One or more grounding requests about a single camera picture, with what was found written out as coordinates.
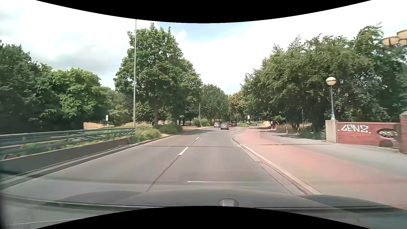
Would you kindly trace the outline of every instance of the globe street lamp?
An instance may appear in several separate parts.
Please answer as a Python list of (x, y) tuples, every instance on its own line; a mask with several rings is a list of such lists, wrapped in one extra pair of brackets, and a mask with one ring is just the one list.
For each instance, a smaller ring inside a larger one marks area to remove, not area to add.
[(331, 120), (336, 120), (335, 119), (335, 113), (333, 111), (333, 96), (332, 96), (332, 86), (336, 84), (336, 79), (335, 77), (328, 77), (325, 82), (331, 86), (331, 108), (332, 108), (332, 112), (331, 112)]
[(383, 38), (383, 44), (395, 48), (407, 45), (407, 25), (401, 27), (397, 33), (386, 34)]

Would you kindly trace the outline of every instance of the blue sky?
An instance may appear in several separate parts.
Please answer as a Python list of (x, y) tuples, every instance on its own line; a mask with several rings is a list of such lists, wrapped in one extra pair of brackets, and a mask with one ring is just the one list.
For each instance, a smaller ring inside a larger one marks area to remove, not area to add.
[[(397, 3), (406, 8), (407, 2)], [(137, 28), (171, 26), (184, 57), (192, 62), (205, 84), (227, 94), (238, 92), (246, 73), (258, 69), (275, 44), (286, 48), (297, 36), (354, 37), (366, 25), (383, 22), (385, 33), (407, 25), (394, 7), (371, 0), (355, 5), (254, 22), (188, 24), (137, 20)], [(101, 15), (34, 0), (0, 0), (0, 40), (21, 44), (31, 57), (57, 69), (71, 67), (94, 72), (104, 86), (113, 78), (129, 48), (127, 31), (134, 19)]]
[(210, 24), (157, 22), (157, 24), (165, 29), (170, 26), (173, 34), (187, 31), (188, 36), (185, 37), (187, 42), (208, 42), (226, 39), (230, 35), (242, 36), (254, 22)]

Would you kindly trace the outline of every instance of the car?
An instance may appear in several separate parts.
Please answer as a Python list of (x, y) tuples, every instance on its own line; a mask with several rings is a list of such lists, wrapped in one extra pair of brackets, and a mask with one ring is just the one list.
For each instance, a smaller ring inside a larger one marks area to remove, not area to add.
[(223, 130), (223, 129), (228, 130), (228, 129), (229, 129), (229, 125), (228, 125), (227, 123), (222, 123), (222, 125), (221, 125), (221, 130)]

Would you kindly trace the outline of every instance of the cloud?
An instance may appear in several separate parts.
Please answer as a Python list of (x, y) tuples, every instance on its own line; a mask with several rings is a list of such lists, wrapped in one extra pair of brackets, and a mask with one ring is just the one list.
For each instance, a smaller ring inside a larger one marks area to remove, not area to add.
[[(150, 23), (137, 20), (137, 28), (148, 28)], [(53, 68), (92, 71), (103, 85), (112, 88), (112, 79), (129, 48), (127, 31), (134, 29), (134, 19), (32, 0), (0, 0), (3, 43), (21, 44), (34, 60)]]
[[(406, 2), (398, 3), (406, 8)], [(383, 22), (387, 32), (407, 24), (403, 14), (384, 10), (382, 1), (368, 1), (337, 9), (255, 22), (241, 36), (210, 42), (180, 42), (185, 58), (190, 60), (204, 83), (216, 84), (226, 93), (237, 92), (245, 73), (260, 68), (274, 43), (287, 47), (297, 35), (311, 39), (322, 35), (354, 37), (364, 26)]]
[[(397, 7), (404, 9), (407, 2), (399, 2)], [(250, 26), (238, 23), (241, 32), (233, 29), (221, 40), (186, 40), (188, 29), (175, 38), (203, 82), (215, 84), (231, 94), (240, 89), (245, 73), (260, 67), (274, 43), (287, 47), (298, 34), (304, 39), (319, 33), (354, 37), (364, 26), (378, 22), (383, 22), (385, 32), (392, 32), (407, 24), (407, 18), (394, 10), (384, 10), (382, 1), (372, 0), (328, 11), (257, 21)], [(150, 23), (137, 20), (137, 28), (148, 28)], [(103, 85), (112, 88), (113, 77), (129, 48), (127, 31), (134, 28), (134, 19), (33, 0), (0, 0), (0, 40), (21, 44), (34, 60), (54, 68), (90, 70), (99, 75)]]

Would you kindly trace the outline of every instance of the railing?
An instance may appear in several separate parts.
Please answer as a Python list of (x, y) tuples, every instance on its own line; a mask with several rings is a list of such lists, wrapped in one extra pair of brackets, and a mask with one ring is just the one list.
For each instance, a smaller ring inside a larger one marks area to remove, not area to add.
[(92, 130), (67, 130), (53, 132), (37, 132), (24, 134), (0, 135), (0, 155), (16, 154), (24, 151), (40, 150), (46, 152), (47, 148), (72, 145), (95, 140), (109, 140), (134, 134), (134, 128), (109, 128)]

